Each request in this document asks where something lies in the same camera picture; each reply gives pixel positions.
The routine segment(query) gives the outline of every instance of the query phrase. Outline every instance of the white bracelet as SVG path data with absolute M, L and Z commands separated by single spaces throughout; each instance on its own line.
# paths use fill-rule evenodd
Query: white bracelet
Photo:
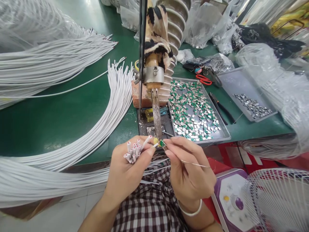
M 181 211 L 185 214 L 185 215 L 188 215 L 189 217 L 193 217 L 195 215 L 197 215 L 200 211 L 201 211 L 201 208 L 202 208 L 202 199 L 200 200 L 200 207 L 199 209 L 195 212 L 195 213 L 187 213 L 185 212 L 181 207 L 180 207 L 180 203 L 178 201 L 178 205 L 179 205 L 179 208 L 181 209 Z

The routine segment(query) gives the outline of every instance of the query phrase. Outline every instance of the white fan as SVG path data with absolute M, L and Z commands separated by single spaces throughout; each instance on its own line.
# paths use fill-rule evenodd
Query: white fan
M 244 186 L 250 219 L 256 231 L 309 231 L 309 172 L 261 169 L 251 173 Z
M 308 232 L 309 172 L 241 169 L 217 175 L 212 196 L 225 232 Z

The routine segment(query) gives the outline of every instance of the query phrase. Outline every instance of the checkered fabric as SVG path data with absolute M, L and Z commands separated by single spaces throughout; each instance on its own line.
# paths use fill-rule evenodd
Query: checkered fabric
M 189 231 L 170 183 L 170 168 L 143 180 L 158 185 L 140 184 L 120 205 L 112 231 Z

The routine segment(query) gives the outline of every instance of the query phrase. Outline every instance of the metal bracket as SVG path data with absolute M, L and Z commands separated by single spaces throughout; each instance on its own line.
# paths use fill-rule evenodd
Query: metal bracket
M 159 66 L 145 67 L 143 72 L 143 84 L 159 82 L 164 84 L 164 69 Z

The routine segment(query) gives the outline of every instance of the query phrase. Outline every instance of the green workbench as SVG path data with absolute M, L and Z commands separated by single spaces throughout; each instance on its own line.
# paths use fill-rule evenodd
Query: green workbench
M 121 26 L 120 15 L 114 7 L 106 7 L 99 0 L 56 0 L 59 8 L 85 28 L 93 27 L 98 33 L 113 34 L 119 41 L 115 49 L 101 60 L 86 68 L 73 80 L 53 86 L 40 94 L 62 92 L 78 86 L 107 70 L 108 59 L 118 61 L 126 56 L 126 65 L 139 56 L 139 43 L 134 40 L 134 32 Z M 183 44 L 180 48 L 191 48 Z M 191 49 L 195 56 L 208 56 L 218 51 L 209 45 L 203 50 Z M 195 76 L 178 64 L 175 77 Z M 241 111 L 223 89 L 206 87 L 231 112 L 234 118 Z M 50 152 L 66 146 L 85 135 L 103 115 L 109 100 L 110 89 L 107 75 L 72 92 L 46 98 L 28 99 L 0 111 L 0 155 L 31 156 Z M 293 132 L 279 114 L 259 123 L 247 120 L 243 115 L 236 124 L 228 125 L 232 139 L 247 140 L 270 135 Z M 80 164 L 109 160 L 114 147 L 138 134 L 136 110 L 131 105 L 121 123 L 109 139 Z

